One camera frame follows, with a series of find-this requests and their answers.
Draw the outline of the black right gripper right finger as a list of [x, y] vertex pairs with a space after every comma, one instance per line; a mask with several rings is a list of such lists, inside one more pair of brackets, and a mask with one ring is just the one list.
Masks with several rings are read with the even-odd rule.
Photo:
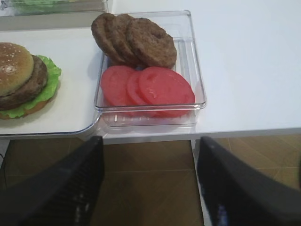
[[213, 226], [299, 226], [301, 193], [201, 137], [197, 175]]

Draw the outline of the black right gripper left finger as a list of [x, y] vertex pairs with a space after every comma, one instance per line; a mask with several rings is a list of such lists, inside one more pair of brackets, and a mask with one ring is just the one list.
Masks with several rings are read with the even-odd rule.
[[105, 175], [102, 137], [0, 193], [2, 226], [88, 226]]

